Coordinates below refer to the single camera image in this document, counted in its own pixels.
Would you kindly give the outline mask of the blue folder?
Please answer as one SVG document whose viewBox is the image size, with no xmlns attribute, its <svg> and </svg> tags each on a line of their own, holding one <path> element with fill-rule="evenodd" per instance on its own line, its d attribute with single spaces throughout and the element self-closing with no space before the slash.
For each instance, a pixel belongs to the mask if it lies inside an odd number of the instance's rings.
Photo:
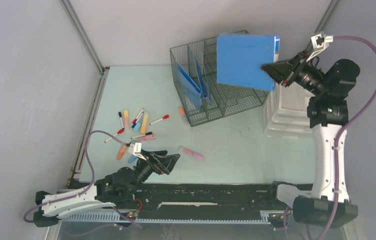
<svg viewBox="0 0 376 240">
<path fill-rule="evenodd" d="M 195 66 L 196 66 L 196 70 L 197 70 L 197 76 L 198 76 L 198 80 L 200 82 L 200 88 L 202 90 L 202 96 L 203 98 L 205 99 L 205 101 L 210 101 L 210 97 L 211 97 L 211 89 L 210 89 L 210 86 L 209 86 L 209 82 L 208 82 L 208 79 L 205 75 L 203 75 L 202 73 L 202 68 L 198 62 L 198 60 L 195 60 Z"/>
<path fill-rule="evenodd" d="M 221 34 L 216 43 L 217 83 L 274 91 L 274 80 L 260 67 L 278 61 L 280 36 Z"/>
<path fill-rule="evenodd" d="M 186 96 L 200 110 L 202 108 L 202 90 L 181 65 L 178 63 L 176 65 L 179 74 L 178 79 Z"/>
</svg>

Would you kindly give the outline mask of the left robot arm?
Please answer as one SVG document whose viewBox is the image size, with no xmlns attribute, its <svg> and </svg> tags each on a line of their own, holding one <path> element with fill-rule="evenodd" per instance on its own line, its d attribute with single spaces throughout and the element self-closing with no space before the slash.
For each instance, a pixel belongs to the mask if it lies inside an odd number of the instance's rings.
<svg viewBox="0 0 376 240">
<path fill-rule="evenodd" d="M 37 211 L 33 223 L 50 227 L 76 213 L 102 207 L 128 208 L 133 204 L 134 194 L 151 174 L 169 175 L 180 154 L 168 154 L 166 150 L 141 150 L 136 154 L 134 167 L 122 167 L 117 172 L 95 181 L 93 184 L 65 193 L 36 193 Z"/>
</svg>

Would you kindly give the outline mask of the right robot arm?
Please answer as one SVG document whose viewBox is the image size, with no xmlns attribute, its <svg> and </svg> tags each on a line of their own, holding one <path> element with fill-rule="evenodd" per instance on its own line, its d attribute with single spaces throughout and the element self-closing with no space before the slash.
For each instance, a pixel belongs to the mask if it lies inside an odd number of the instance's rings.
<svg viewBox="0 0 376 240">
<path fill-rule="evenodd" d="M 289 60 L 261 66 L 280 86 L 298 84 L 312 94 L 307 117 L 315 146 L 315 174 L 311 190 L 274 181 L 267 194 L 273 209 L 287 205 L 294 220 L 306 225 L 338 228 L 354 220 L 358 207 L 350 202 L 344 176 L 344 143 L 349 121 L 346 97 L 356 85 L 359 66 L 349 60 L 336 61 L 322 72 L 301 52 Z"/>
</svg>

